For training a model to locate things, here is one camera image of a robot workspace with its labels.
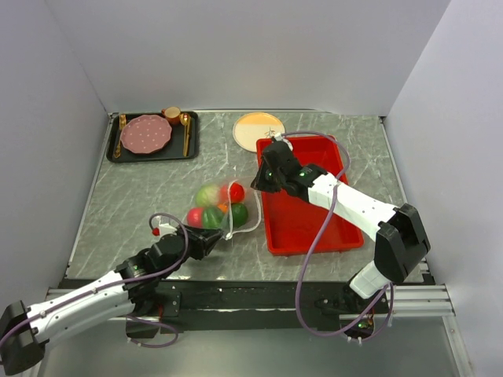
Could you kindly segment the light green apple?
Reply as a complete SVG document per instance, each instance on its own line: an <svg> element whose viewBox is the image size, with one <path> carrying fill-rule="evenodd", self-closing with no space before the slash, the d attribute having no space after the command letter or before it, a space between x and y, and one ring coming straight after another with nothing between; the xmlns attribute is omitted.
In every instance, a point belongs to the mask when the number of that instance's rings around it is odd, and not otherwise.
<svg viewBox="0 0 503 377"><path fill-rule="evenodd" d="M220 200L220 188L215 184L203 185L195 196L198 207L216 206Z"/></svg>

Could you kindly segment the green bell pepper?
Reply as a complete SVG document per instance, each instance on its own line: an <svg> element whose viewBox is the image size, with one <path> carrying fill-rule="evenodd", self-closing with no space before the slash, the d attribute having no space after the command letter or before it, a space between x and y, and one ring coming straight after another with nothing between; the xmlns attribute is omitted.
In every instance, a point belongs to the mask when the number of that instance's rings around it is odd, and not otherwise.
<svg viewBox="0 0 503 377"><path fill-rule="evenodd" d="M224 213L216 206L204 208L201 224L205 229L219 229L224 218Z"/></svg>

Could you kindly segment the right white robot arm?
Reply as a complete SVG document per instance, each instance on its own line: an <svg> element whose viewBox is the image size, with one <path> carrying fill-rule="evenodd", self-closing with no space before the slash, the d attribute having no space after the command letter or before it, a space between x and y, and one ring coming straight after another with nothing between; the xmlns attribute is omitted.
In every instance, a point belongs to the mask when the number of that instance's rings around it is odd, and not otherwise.
<svg viewBox="0 0 503 377"><path fill-rule="evenodd" d="M400 284L431 250L418 210L405 203L396 207L346 185L327 170L301 165L291 143L274 138L261 153L252 188L284 191L305 203L323 208L362 230L375 243L373 260L350 279L344 304L361 313L372 296L389 283Z"/></svg>

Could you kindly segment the red apple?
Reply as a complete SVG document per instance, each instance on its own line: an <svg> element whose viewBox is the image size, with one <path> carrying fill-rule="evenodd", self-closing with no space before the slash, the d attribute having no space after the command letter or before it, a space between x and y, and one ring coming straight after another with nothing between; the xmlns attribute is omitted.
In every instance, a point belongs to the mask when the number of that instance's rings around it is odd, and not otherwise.
<svg viewBox="0 0 503 377"><path fill-rule="evenodd" d="M187 225L195 228L203 227L203 207L194 207L191 208L186 215L186 223Z"/></svg>

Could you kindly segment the green lime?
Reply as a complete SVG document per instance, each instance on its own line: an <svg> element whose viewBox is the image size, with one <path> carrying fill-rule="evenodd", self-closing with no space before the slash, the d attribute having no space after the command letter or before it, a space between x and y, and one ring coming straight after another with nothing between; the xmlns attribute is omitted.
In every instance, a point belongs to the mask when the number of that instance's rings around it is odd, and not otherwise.
<svg viewBox="0 0 503 377"><path fill-rule="evenodd" d="M233 226L240 228L248 221L248 208L244 203L232 203L231 214L233 218Z"/></svg>

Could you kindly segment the clear zip top bag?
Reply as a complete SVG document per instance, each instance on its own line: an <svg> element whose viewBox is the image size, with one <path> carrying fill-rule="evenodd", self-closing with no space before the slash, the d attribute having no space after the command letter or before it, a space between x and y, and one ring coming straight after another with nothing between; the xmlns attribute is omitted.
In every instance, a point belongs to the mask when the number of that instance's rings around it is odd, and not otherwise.
<svg viewBox="0 0 503 377"><path fill-rule="evenodd" d="M255 231L263 220L259 194L249 176L224 177L200 185L185 215L197 229L220 230L226 240Z"/></svg>

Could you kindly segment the red tomato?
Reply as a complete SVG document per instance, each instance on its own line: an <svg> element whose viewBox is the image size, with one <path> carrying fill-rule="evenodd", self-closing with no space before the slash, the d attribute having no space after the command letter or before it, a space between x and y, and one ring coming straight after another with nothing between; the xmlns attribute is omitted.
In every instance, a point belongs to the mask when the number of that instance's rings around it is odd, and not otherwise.
<svg viewBox="0 0 503 377"><path fill-rule="evenodd" d="M234 182L230 185L223 185L219 192L220 202L241 203L245 198L244 187Z"/></svg>

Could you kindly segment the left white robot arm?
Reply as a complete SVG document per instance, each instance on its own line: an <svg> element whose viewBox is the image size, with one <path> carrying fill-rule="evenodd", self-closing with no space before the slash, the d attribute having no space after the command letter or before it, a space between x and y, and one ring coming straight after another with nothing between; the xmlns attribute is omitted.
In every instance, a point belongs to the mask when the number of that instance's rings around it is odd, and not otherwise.
<svg viewBox="0 0 503 377"><path fill-rule="evenodd" d="M25 305L8 305L1 315L1 366L17 375L38 364L55 346L113 317L147 315L156 306L159 282L189 258L208 256L224 236L221 229L170 228L97 280L66 295Z"/></svg>

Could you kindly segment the orange fruit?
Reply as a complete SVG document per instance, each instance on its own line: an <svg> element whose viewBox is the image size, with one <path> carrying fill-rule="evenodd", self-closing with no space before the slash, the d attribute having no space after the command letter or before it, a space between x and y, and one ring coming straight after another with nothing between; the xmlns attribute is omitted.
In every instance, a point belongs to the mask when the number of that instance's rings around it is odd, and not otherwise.
<svg viewBox="0 0 503 377"><path fill-rule="evenodd" d="M218 205L218 209L219 209L222 213L226 214L226 213L228 212L228 210L229 210L229 207L228 207L228 205L227 205L227 204L225 204L225 203L220 203L220 204Z"/></svg>

